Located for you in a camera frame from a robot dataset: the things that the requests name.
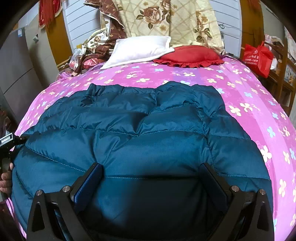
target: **bedsheet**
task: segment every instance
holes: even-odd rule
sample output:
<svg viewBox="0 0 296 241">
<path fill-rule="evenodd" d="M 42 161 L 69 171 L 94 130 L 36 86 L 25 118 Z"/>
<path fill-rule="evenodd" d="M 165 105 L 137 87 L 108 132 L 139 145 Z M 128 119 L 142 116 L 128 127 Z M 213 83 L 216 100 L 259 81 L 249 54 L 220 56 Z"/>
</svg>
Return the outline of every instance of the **bedsheet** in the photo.
<svg viewBox="0 0 296 241">
<path fill-rule="evenodd" d="M 212 85 L 221 94 L 226 111 L 261 151 L 272 180 L 275 240 L 285 240 L 296 222 L 296 131 L 280 104 L 245 65 L 228 57 L 223 60 L 222 65 L 199 69 L 142 62 L 102 71 L 98 65 L 83 75 L 63 75 L 35 98 L 16 135 L 35 125 L 56 100 L 86 90 L 91 83 L 142 88 L 156 88 L 168 81 Z"/>
</svg>

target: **pillow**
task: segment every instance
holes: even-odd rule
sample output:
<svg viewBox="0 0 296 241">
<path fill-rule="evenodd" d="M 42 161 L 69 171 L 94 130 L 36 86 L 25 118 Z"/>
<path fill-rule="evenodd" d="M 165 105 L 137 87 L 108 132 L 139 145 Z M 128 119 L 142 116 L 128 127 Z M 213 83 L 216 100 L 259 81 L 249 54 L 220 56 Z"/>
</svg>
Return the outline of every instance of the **pillow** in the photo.
<svg viewBox="0 0 296 241">
<path fill-rule="evenodd" d="M 110 59 L 101 69 L 144 61 L 151 61 L 174 51 L 168 36 L 139 36 L 118 39 Z"/>
<path fill-rule="evenodd" d="M 209 67 L 210 65 L 224 63 L 214 50 L 199 45 L 176 47 L 175 52 L 168 53 L 153 61 L 158 64 L 181 68 Z"/>
</svg>

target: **red ruffled pillow trim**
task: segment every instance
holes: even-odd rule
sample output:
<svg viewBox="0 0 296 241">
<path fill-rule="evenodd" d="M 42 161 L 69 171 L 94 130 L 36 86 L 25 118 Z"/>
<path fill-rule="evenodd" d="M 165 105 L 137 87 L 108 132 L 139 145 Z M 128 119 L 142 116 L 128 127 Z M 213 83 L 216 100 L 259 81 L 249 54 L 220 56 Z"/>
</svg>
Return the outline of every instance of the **red ruffled pillow trim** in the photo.
<svg viewBox="0 0 296 241">
<path fill-rule="evenodd" d="M 192 63 L 175 63 L 170 60 L 164 60 L 164 59 L 154 59 L 154 63 L 157 64 L 166 64 L 170 67 L 180 67 L 180 68 L 200 68 L 200 67 L 209 67 L 210 65 L 220 65 L 223 64 L 224 61 L 221 59 L 215 59 L 215 60 L 204 60 L 200 62 L 192 62 Z"/>
</svg>

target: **white pillow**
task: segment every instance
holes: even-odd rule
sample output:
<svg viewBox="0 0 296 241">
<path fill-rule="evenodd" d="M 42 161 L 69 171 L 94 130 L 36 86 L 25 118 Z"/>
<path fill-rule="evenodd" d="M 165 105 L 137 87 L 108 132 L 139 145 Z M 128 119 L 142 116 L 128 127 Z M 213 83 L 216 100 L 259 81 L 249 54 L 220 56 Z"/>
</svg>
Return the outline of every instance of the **white pillow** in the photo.
<svg viewBox="0 0 296 241">
<path fill-rule="evenodd" d="M 169 36 L 139 36 L 118 39 L 112 55 L 101 69 L 151 61 L 164 54 L 171 53 L 175 50 L 169 47 L 170 40 L 171 37 Z"/>
</svg>

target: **blue gripper pad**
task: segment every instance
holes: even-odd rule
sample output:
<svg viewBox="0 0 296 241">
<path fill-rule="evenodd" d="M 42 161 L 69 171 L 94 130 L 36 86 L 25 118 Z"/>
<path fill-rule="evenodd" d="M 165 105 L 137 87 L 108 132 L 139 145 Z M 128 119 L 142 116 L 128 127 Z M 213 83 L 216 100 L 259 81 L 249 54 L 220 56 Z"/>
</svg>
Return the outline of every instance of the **blue gripper pad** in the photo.
<svg viewBox="0 0 296 241">
<path fill-rule="evenodd" d="M 79 213 L 84 210 L 89 203 L 94 191 L 97 189 L 97 186 L 100 180 L 103 177 L 103 166 L 99 163 L 94 163 L 90 169 L 85 173 L 84 176 L 79 177 L 76 182 L 85 180 L 78 191 L 71 198 L 74 202 L 74 211 Z"/>
</svg>

